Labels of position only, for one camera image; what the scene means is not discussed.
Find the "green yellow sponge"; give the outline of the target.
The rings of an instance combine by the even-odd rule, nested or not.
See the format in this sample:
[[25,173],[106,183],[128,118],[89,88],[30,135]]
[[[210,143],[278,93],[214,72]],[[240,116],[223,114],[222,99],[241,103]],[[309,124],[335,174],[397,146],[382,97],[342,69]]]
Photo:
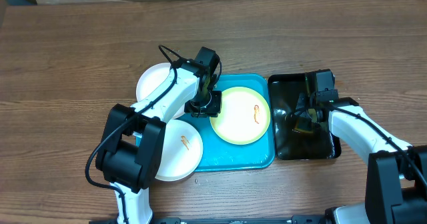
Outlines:
[[313,133],[314,124],[312,123],[310,116],[307,114],[301,114],[297,116],[294,131],[305,134]]

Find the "yellow green rimmed plate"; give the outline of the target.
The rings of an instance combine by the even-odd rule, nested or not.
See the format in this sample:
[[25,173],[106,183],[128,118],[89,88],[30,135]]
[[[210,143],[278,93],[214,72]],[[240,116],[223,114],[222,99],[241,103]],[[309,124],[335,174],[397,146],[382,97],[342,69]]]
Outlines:
[[224,141],[248,145],[268,130],[270,107],[257,91],[248,87],[231,87],[222,92],[220,114],[209,121],[214,132]]

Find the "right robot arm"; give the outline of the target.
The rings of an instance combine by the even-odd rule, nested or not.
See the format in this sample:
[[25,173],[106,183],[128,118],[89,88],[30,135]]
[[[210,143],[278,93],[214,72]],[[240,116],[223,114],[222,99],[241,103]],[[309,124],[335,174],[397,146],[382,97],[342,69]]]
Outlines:
[[333,207],[323,223],[425,223],[426,146],[412,146],[375,123],[350,97],[341,98],[329,69],[305,73],[307,94],[294,117],[325,125],[367,165],[363,203]]

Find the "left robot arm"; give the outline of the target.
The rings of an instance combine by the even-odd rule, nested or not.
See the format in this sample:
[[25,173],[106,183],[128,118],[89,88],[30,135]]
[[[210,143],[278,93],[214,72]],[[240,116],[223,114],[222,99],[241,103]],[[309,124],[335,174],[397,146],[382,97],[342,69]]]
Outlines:
[[192,117],[217,117],[222,94],[214,90],[222,68],[218,54],[202,47],[195,59],[177,56],[169,75],[145,99],[115,105],[107,116],[100,144],[85,166],[93,186],[114,191],[118,214],[114,223],[151,223],[149,186],[163,152],[166,125],[183,108]]

